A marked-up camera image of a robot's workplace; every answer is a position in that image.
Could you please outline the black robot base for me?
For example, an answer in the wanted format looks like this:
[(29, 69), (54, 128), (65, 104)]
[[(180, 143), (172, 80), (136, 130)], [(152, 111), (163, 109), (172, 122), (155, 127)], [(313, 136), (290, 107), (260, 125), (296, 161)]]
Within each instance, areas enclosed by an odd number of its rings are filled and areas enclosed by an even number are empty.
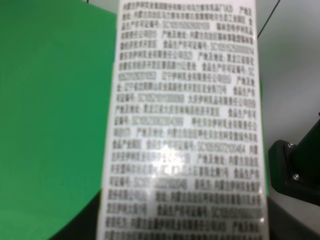
[(272, 187), (280, 194), (320, 205), (320, 122), (298, 144), (277, 140), (268, 150)]

